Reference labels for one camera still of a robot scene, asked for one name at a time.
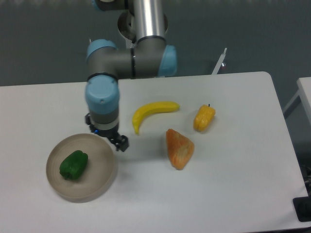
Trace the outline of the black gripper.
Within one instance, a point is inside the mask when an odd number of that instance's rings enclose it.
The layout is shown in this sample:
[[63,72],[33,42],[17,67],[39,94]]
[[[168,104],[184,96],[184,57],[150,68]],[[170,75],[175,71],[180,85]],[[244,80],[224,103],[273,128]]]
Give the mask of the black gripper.
[[85,115],[85,123],[86,125],[89,125],[90,131],[92,133],[101,137],[108,138],[110,143],[116,147],[116,151],[125,152],[129,147],[128,137],[126,137],[125,135],[119,135],[118,125],[109,130],[100,130],[99,128],[96,128],[94,125],[91,125],[90,113],[87,113]]

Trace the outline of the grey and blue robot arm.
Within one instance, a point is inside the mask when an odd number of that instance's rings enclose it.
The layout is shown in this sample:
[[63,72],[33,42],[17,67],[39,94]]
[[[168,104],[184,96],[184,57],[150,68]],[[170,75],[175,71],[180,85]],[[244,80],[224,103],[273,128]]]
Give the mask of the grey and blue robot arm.
[[124,152],[129,142],[118,133],[118,81],[174,75],[176,49],[166,42],[166,17],[160,0],[94,0],[92,4],[101,11],[123,10],[125,27],[133,35],[132,48],[118,49],[112,41],[98,39],[89,44],[86,53],[86,124],[92,133]]

